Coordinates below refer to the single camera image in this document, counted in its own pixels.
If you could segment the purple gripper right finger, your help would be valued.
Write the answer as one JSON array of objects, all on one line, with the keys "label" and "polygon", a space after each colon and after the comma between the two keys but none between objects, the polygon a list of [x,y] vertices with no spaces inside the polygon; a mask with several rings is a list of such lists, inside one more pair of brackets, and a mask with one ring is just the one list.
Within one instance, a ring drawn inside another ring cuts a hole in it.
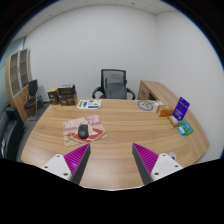
[{"label": "purple gripper right finger", "polygon": [[132,154],[144,185],[182,169],[170,155],[157,154],[137,143],[132,145]]}]

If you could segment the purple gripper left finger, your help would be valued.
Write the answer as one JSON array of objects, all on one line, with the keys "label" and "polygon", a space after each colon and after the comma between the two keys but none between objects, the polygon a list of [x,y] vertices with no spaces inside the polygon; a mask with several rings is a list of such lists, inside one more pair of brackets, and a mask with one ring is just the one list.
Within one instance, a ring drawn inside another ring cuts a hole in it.
[{"label": "purple gripper left finger", "polygon": [[66,155],[56,154],[42,169],[79,185],[90,153],[90,145],[85,144]]}]

